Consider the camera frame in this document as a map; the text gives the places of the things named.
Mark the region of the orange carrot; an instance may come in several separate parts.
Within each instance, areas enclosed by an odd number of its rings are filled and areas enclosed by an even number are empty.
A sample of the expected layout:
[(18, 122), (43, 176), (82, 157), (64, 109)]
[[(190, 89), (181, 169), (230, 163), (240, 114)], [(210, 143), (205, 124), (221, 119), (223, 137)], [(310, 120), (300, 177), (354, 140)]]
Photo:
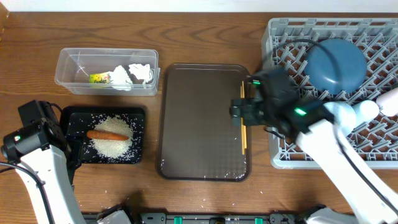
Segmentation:
[(90, 139), (110, 140), (110, 141), (127, 141), (127, 136), (111, 133), (107, 131), (90, 130), (86, 133), (86, 136)]

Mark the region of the white plastic cup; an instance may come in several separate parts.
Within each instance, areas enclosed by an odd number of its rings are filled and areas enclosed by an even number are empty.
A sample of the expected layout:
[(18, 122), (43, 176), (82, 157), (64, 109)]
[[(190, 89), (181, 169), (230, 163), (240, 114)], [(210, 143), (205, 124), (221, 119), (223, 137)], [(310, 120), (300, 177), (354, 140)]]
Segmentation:
[(394, 88), (376, 99), (380, 112), (385, 116), (395, 116), (398, 112), (398, 89)]

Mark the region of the white paper napkin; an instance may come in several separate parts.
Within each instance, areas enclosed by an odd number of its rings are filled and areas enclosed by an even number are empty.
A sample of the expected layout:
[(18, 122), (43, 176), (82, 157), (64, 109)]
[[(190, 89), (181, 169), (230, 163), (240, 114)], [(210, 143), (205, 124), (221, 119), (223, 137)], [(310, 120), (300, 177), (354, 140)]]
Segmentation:
[(116, 90), (130, 91), (132, 88), (132, 80), (122, 65), (109, 72), (109, 83)]

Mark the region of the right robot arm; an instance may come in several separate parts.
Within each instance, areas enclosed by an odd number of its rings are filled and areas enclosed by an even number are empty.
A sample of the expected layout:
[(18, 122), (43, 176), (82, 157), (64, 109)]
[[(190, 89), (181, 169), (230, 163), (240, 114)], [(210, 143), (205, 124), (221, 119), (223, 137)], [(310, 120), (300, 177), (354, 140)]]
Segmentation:
[(247, 76), (229, 109), (235, 124), (268, 126), (308, 154), (350, 205), (358, 223), (397, 223), (397, 193), (352, 148), (333, 114), (316, 98), (299, 98), (283, 69)]

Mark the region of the light blue cup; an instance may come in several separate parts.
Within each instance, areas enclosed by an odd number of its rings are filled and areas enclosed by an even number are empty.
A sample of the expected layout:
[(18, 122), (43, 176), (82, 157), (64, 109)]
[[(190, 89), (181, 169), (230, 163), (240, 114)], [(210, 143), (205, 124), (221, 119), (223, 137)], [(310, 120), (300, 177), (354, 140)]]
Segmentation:
[(356, 124), (369, 123), (379, 114), (378, 105), (371, 100), (364, 100), (353, 106), (356, 115)]

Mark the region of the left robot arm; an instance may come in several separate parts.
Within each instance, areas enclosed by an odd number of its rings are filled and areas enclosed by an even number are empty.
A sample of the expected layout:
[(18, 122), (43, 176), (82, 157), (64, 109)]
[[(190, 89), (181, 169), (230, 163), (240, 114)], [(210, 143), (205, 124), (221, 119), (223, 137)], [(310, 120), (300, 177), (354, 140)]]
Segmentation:
[(97, 215), (82, 214), (73, 176), (80, 161), (62, 133), (51, 103), (30, 101), (18, 108), (23, 127), (4, 136), (2, 166), (22, 179), (38, 223), (132, 223), (128, 211), (115, 205)]

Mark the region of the green yellow snack wrapper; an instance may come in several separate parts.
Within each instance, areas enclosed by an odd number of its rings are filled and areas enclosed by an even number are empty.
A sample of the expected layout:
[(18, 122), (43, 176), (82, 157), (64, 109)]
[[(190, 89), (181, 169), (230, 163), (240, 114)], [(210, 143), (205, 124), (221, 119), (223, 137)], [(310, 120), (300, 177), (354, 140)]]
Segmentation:
[(90, 84), (110, 84), (110, 73), (111, 72), (103, 72), (103, 73), (94, 73), (89, 76)]

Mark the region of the light blue bowl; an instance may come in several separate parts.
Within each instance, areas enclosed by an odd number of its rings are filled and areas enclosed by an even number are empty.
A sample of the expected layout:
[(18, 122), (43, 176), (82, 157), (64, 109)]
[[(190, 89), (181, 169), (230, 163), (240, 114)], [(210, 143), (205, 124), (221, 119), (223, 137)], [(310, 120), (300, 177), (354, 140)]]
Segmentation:
[(348, 136), (356, 127), (356, 114), (354, 109), (345, 102), (327, 102), (323, 104), (324, 107), (334, 115), (341, 132)]

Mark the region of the dark blue plate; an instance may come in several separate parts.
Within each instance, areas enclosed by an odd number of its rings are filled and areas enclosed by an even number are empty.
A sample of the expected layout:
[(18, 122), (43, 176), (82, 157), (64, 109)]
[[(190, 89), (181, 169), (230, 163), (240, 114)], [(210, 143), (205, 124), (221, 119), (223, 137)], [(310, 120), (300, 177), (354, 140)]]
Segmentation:
[(342, 39), (328, 39), (309, 50), (304, 73), (317, 90), (352, 93), (364, 82), (367, 63), (362, 51)]

